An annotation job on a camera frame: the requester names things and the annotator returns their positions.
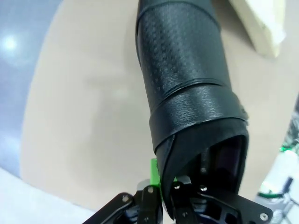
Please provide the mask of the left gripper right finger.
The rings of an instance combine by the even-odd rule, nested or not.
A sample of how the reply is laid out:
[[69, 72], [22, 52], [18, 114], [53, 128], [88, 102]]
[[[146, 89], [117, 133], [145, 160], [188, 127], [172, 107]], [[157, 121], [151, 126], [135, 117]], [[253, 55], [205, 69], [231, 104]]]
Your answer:
[[269, 224], [273, 218], [271, 209], [206, 184], [177, 181], [170, 196], [177, 224]]

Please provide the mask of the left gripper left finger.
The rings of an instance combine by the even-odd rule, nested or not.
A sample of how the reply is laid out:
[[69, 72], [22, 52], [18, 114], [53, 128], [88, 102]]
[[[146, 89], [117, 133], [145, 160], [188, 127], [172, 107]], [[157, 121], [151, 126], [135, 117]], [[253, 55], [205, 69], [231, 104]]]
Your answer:
[[90, 224], [161, 224], [163, 198], [157, 160], [150, 161], [150, 178], [138, 184], [134, 195], [116, 195], [88, 219]]

